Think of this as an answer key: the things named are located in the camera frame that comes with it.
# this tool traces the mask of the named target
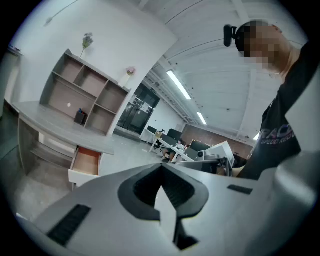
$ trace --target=black t-shirt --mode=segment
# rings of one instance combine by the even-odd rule
[[[286,158],[300,153],[298,140],[285,114],[308,86],[318,64],[318,47],[308,42],[301,49],[277,96],[263,113],[259,139],[238,178],[258,180],[265,169],[277,167]]]

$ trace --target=ceiling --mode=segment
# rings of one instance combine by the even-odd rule
[[[252,145],[262,114],[275,98],[281,80],[256,69],[235,44],[225,47],[223,27],[249,20],[278,26],[297,48],[307,39],[290,14],[273,0],[130,0],[163,22],[178,41],[148,73],[143,83],[154,88],[187,123]],[[187,89],[187,100],[167,75]],[[203,125],[201,112],[207,125]]]

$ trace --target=ceiling light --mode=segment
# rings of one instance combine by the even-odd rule
[[[201,119],[202,123],[203,123],[204,125],[207,125],[207,123],[206,123],[206,121],[205,121],[204,117],[202,116],[202,114],[201,114],[201,113],[199,113],[199,112],[197,112],[197,114],[198,114],[198,116],[200,117],[200,119]]]
[[[180,83],[180,81],[178,80],[178,78],[175,76],[175,74],[169,70],[167,72],[168,76],[172,79],[172,81],[175,83],[176,86],[178,86],[178,88],[180,89],[180,91],[182,92],[182,94],[184,95],[184,97],[187,100],[191,100],[191,97],[189,96],[189,94],[187,93],[186,89],[183,87],[183,85]]]
[[[255,141],[257,141],[259,139],[259,135],[260,135],[260,131],[258,132],[258,134],[253,138]]]

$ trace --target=brick wall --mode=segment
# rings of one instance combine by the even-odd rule
[[[217,145],[219,143],[227,141],[233,153],[238,153],[239,157],[247,159],[247,156],[252,150],[252,146],[240,143],[233,139],[229,139],[213,132],[203,130],[194,126],[186,125],[183,129],[181,138],[190,144],[192,140],[198,140],[201,143],[208,145]]]

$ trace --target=doorway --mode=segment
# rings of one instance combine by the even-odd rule
[[[141,135],[159,101],[160,99],[153,92],[140,84],[117,125]]]

